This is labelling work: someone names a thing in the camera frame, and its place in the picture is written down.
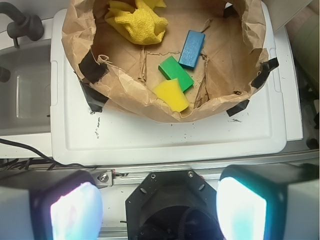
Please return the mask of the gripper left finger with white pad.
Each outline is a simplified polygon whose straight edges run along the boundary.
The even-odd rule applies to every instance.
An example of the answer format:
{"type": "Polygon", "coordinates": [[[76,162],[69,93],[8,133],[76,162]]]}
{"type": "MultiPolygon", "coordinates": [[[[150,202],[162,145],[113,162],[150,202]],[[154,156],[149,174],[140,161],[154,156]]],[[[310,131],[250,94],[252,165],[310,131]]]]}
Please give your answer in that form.
{"type": "Polygon", "coordinates": [[[96,240],[103,201],[86,170],[0,173],[2,240],[96,240]]]}

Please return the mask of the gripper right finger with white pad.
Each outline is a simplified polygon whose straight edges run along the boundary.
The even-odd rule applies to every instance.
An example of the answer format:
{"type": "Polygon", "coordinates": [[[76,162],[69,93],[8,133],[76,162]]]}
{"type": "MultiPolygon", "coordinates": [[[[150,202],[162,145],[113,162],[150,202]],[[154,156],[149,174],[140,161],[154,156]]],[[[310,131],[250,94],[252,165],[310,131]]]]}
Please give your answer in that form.
{"type": "Polygon", "coordinates": [[[317,164],[232,164],[216,194],[227,240],[318,240],[320,167],[317,164]]]}

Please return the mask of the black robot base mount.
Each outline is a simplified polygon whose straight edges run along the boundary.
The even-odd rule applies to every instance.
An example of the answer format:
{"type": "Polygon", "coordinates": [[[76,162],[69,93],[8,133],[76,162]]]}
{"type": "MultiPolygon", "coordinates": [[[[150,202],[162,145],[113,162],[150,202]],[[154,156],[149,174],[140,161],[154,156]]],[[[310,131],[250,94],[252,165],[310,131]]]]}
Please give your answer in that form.
{"type": "Polygon", "coordinates": [[[130,240],[223,240],[217,191],[193,170],[151,172],[125,201],[130,240]]]}

